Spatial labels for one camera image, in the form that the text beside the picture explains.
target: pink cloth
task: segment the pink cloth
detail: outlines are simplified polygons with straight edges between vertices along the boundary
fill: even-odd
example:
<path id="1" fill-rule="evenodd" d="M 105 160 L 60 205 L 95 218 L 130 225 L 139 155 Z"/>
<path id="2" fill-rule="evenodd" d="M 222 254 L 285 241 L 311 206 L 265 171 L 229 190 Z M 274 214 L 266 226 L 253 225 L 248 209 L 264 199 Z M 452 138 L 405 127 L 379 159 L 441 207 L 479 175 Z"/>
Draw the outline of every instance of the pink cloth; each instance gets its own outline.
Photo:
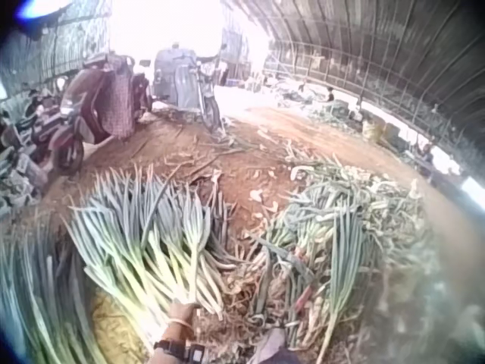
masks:
<path id="1" fill-rule="evenodd" d="M 118 139 L 126 139 L 135 132 L 131 87 L 133 73 L 122 56 L 109 55 L 108 63 L 114 69 L 114 75 L 99 94 L 98 112 L 107 133 Z"/>

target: scooter mirror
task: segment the scooter mirror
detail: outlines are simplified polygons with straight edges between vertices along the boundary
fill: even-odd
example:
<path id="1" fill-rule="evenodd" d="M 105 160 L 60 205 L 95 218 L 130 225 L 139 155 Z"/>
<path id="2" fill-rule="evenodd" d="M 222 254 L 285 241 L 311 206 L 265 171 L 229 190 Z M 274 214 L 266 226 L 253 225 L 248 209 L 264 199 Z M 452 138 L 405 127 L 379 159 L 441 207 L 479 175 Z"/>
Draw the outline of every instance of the scooter mirror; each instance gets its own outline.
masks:
<path id="1" fill-rule="evenodd" d="M 64 87 L 66 86 L 66 82 L 67 82 L 66 77 L 59 77 L 55 81 L 55 85 L 58 88 L 59 92 L 62 92 L 64 90 Z"/>
<path id="2" fill-rule="evenodd" d="M 142 59 L 139 62 L 139 65 L 142 67 L 150 67 L 150 64 L 152 64 L 152 61 L 150 61 L 149 59 Z"/>

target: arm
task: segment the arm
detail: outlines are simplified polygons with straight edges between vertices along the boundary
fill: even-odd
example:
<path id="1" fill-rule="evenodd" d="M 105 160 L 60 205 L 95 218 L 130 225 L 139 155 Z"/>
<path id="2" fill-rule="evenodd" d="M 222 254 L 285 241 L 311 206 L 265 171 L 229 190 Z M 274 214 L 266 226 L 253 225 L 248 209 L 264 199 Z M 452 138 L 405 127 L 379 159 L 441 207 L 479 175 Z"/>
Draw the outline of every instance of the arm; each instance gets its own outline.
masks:
<path id="1" fill-rule="evenodd" d="M 174 301 L 169 313 L 170 318 L 187 323 L 187 325 L 179 322 L 170 322 L 169 320 L 168 327 L 161 336 L 161 340 L 175 341 L 183 346 L 186 345 L 186 340 L 192 340 L 194 336 L 192 329 L 193 313 L 198 307 L 194 303 L 183 305 L 178 301 Z M 181 364 L 181 361 L 170 354 L 166 354 L 163 349 L 157 348 L 148 364 Z"/>

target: black watch strap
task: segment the black watch strap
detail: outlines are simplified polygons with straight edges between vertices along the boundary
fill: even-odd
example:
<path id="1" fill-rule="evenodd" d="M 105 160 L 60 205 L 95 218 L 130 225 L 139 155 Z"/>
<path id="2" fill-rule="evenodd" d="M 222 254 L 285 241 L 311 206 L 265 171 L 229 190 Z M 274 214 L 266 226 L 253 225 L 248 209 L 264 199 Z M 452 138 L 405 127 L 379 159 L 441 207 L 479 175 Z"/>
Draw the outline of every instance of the black watch strap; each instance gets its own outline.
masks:
<path id="1" fill-rule="evenodd" d="M 174 340 L 160 340 L 155 343 L 153 349 L 163 349 L 164 353 L 172 355 L 180 361 L 185 362 L 185 343 L 176 342 Z"/>

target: bracelet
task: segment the bracelet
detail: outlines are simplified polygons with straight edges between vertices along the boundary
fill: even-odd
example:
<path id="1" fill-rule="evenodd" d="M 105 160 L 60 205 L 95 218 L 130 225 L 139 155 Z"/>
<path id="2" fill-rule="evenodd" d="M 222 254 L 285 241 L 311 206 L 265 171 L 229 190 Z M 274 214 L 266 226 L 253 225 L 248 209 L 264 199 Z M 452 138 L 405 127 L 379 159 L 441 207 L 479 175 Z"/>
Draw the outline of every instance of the bracelet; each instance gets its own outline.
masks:
<path id="1" fill-rule="evenodd" d="M 184 320 L 179 320 L 178 318 L 169 318 L 167 323 L 171 324 L 172 322 L 185 326 L 186 328 L 189 328 L 192 332 L 194 332 L 192 325 L 188 322 L 185 322 Z"/>

